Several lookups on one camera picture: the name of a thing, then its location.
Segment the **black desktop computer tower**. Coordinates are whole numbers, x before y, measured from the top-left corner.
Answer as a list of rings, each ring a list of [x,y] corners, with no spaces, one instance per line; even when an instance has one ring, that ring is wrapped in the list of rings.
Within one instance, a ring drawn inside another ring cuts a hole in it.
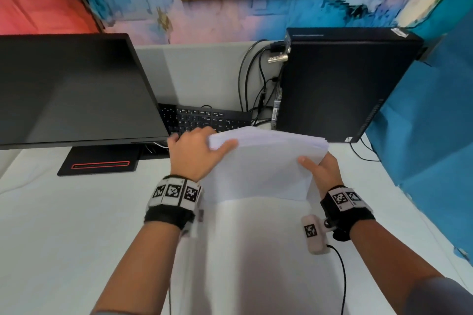
[[[357,142],[424,39],[398,27],[287,28],[271,128]]]

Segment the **black monitor stand base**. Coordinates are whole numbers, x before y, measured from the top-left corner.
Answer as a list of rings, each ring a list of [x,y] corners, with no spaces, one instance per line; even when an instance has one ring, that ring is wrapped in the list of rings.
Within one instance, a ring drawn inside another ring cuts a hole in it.
[[[57,176],[133,172],[142,149],[134,144],[72,147]]]

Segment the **left wristband with marker tags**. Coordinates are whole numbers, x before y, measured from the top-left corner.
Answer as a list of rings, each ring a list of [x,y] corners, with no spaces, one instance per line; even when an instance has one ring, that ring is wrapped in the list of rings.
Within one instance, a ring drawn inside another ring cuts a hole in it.
[[[204,188],[181,175],[167,175],[155,187],[147,204],[144,223],[161,222],[189,231],[199,212]]]

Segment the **grey desk partition panel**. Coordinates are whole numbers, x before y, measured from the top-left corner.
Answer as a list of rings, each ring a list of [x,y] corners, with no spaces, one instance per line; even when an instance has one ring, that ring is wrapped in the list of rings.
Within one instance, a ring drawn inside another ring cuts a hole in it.
[[[133,43],[146,77],[159,103],[240,111],[258,103],[263,86],[259,57],[245,79],[250,61],[257,51],[273,43],[254,42],[210,44],[140,45]]]

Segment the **right wristband with marker tags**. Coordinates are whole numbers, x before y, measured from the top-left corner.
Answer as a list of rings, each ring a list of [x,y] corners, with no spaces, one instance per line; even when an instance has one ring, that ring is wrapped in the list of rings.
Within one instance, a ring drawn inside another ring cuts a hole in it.
[[[339,242],[351,240],[350,231],[358,221],[375,220],[372,209],[353,188],[337,185],[320,201],[326,220]]]

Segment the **person's right hand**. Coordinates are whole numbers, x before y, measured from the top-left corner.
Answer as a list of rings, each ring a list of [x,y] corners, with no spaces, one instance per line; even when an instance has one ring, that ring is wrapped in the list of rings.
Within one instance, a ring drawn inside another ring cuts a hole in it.
[[[320,197],[323,199],[330,190],[344,187],[344,182],[341,178],[338,161],[330,152],[326,153],[318,165],[320,171],[318,175],[313,175],[313,179]]]

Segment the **blue plastic sheet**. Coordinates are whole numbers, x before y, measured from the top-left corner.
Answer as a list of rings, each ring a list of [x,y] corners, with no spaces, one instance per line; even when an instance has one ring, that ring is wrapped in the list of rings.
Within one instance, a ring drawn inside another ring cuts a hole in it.
[[[473,0],[442,0],[409,30],[437,43],[367,135],[394,184],[473,267]]]

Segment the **stack of white paper sheets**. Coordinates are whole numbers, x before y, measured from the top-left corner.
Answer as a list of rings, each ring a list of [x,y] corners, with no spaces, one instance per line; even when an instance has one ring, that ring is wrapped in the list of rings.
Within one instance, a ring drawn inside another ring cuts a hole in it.
[[[238,146],[201,181],[208,204],[253,197],[304,201],[312,174],[298,157],[320,163],[329,148],[324,138],[252,126],[213,134],[209,147],[217,150],[231,139]]]

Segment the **person's left forearm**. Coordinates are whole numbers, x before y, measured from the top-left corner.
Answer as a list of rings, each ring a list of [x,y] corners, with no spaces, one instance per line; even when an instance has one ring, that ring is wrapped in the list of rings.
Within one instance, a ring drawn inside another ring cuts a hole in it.
[[[180,228],[169,223],[145,223],[110,276],[90,315],[160,315],[180,234]]]

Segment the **person's right forearm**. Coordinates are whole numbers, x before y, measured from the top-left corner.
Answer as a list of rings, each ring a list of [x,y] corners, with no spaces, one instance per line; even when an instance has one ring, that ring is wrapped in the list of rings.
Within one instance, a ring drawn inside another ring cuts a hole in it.
[[[473,315],[473,294],[375,220],[357,222],[350,236],[397,315]]]

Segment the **black computer monitor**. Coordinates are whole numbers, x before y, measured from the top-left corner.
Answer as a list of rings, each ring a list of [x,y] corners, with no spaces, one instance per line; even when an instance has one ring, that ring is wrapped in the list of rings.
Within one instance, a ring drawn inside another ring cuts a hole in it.
[[[128,34],[0,36],[0,150],[168,136]]]

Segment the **wristband with marker tags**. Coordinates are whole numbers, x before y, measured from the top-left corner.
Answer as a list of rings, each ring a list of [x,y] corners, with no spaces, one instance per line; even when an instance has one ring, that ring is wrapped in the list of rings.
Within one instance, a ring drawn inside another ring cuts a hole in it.
[[[326,220],[339,242],[351,240],[350,231],[358,221],[375,220],[372,209],[353,188],[337,185],[320,201]]]
[[[144,223],[161,222],[189,231],[199,212],[204,188],[181,175],[167,175],[155,187],[147,204]]]

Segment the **black keyboard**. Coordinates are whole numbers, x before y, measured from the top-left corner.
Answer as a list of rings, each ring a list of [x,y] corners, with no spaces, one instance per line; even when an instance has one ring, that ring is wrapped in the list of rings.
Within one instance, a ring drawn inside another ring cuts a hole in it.
[[[211,127],[217,133],[251,126],[252,113],[174,104],[158,104],[162,121],[169,134],[183,134],[195,128]]]

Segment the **person's left hand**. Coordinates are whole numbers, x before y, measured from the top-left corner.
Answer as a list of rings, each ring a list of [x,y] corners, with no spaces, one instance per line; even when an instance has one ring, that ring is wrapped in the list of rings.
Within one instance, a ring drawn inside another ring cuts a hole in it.
[[[222,159],[210,158],[209,137],[216,131],[207,126],[172,134],[168,140],[170,174],[198,182],[206,177]]]

